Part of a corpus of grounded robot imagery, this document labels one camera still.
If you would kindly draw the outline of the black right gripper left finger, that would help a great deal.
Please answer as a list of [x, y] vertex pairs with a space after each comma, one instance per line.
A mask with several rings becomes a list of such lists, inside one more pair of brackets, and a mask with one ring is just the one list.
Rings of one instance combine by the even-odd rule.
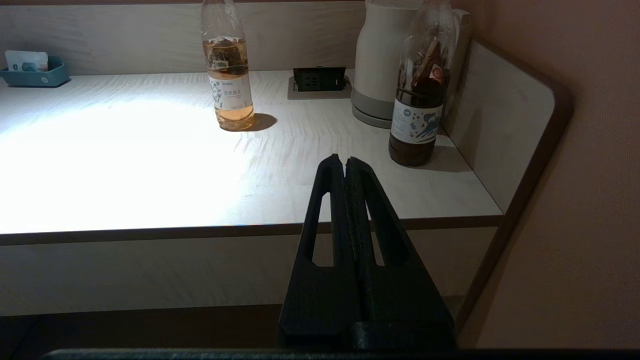
[[[329, 195], [333, 266], [313, 262], [324, 195]], [[354, 242], [345, 170], [336, 153], [318, 164], [295, 262], [278, 322], [278, 344], [288, 348], [349, 347], [359, 320]]]

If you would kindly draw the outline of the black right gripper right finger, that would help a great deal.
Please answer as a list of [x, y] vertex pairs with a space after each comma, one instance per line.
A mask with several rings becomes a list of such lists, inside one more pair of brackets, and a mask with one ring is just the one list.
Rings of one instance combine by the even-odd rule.
[[455, 350], [454, 321], [373, 168], [348, 159], [346, 180], [362, 315], [359, 350]]

